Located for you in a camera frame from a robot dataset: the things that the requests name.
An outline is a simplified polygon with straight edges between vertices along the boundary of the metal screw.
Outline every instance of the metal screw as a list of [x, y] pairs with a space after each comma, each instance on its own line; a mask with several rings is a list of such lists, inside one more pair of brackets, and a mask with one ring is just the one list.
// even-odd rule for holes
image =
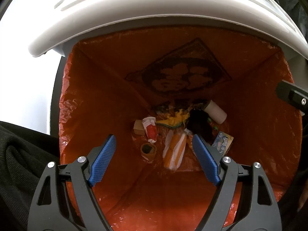
[[222, 160], [225, 162], [225, 163], [230, 163], [232, 160], [230, 157], [224, 157], [222, 158]]
[[258, 163], [258, 162], [255, 162], [255, 163], [254, 163], [254, 166], [255, 166], [256, 168], [260, 168], [260, 167], [261, 167], [261, 164]]
[[54, 162], [51, 161], [50, 163], [47, 164], [47, 167], [53, 167], [54, 166]]
[[77, 159], [77, 161], [80, 162], [80, 163], [82, 163], [82, 162], [85, 162], [86, 159], [87, 159], [87, 158], [85, 158], [85, 157], [79, 157], [79, 158]]

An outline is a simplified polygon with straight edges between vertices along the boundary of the food packaging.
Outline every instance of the food packaging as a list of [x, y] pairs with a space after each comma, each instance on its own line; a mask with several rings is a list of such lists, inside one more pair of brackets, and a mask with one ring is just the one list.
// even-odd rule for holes
[[226, 152], [229, 150], [232, 141], [233, 141], [233, 136], [230, 136], [222, 131], [219, 131], [212, 146], [216, 148], [222, 156], [224, 156]]
[[164, 167], [176, 171], [182, 163], [185, 152], [187, 134], [182, 130], [173, 134], [167, 134], [165, 149], [163, 151]]
[[155, 126], [155, 117], [149, 116], [142, 120], [142, 125], [145, 133], [147, 134], [147, 141], [155, 143], [157, 141], [157, 129]]

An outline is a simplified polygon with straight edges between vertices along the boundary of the plastic bag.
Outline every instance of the plastic bag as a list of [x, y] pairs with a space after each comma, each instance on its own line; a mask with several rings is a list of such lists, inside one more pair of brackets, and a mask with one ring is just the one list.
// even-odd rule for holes
[[[293, 82], [279, 47], [220, 28], [153, 27], [83, 40], [64, 69], [61, 163], [87, 155], [114, 134], [116, 152], [93, 188], [113, 229], [192, 231], [215, 187], [191, 149], [171, 172], [163, 168], [161, 136], [148, 164], [140, 155], [147, 140], [131, 135], [136, 119], [155, 115], [153, 105], [212, 99], [228, 114], [219, 125], [234, 137], [228, 155], [237, 163], [260, 162], [278, 200], [296, 172], [301, 147], [300, 112], [275, 96], [281, 79]], [[226, 224], [234, 219], [239, 190]], [[71, 185], [69, 195], [78, 211]]]

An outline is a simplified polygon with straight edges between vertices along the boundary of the trash can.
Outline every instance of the trash can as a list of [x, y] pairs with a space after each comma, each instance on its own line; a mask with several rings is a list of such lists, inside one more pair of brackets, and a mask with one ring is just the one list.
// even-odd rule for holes
[[66, 61], [61, 163], [109, 134], [117, 138], [93, 188], [114, 230], [194, 230], [215, 192], [189, 149], [175, 172], [162, 166], [164, 126], [157, 127], [154, 160], [140, 154], [147, 140], [134, 135], [134, 122], [156, 116], [166, 102], [215, 101], [227, 113], [216, 128], [234, 137], [228, 155], [260, 162], [281, 198], [298, 166], [302, 126], [301, 112], [279, 100], [275, 88], [281, 80], [307, 82], [299, 65], [308, 45], [273, 0], [61, 0], [53, 15], [29, 51], [54, 49]]

